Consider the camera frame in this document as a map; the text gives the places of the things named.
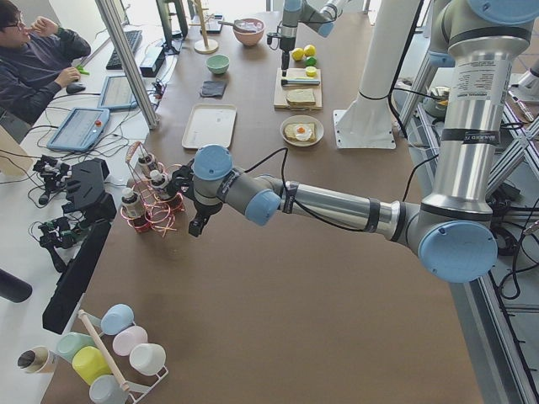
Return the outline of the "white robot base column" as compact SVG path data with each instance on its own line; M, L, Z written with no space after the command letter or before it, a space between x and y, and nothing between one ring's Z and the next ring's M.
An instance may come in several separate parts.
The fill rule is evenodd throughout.
M396 147L388 102L422 4L413 0L381 2L357 97L347 109L334 112L338 148Z

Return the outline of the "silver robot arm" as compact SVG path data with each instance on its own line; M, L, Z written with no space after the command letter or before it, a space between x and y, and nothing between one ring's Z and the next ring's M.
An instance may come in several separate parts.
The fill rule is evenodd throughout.
M435 180L420 203L383 203L283 178L254 178L233 165L225 147L209 145L189 165L198 214L207 218L230 205L258 225L276 211L311 215L404 245L445 281L466 283L485 275L498 258L489 228L488 175L512 63L530 44L537 15L535 1L450 1L440 10L431 48L456 66Z
M281 54L281 75L286 76L290 65L291 52L296 48L296 34L299 24L322 37L328 37L334 22L342 14L345 0L327 1L320 9L315 9L304 0L285 0L282 9L282 20L278 30Z

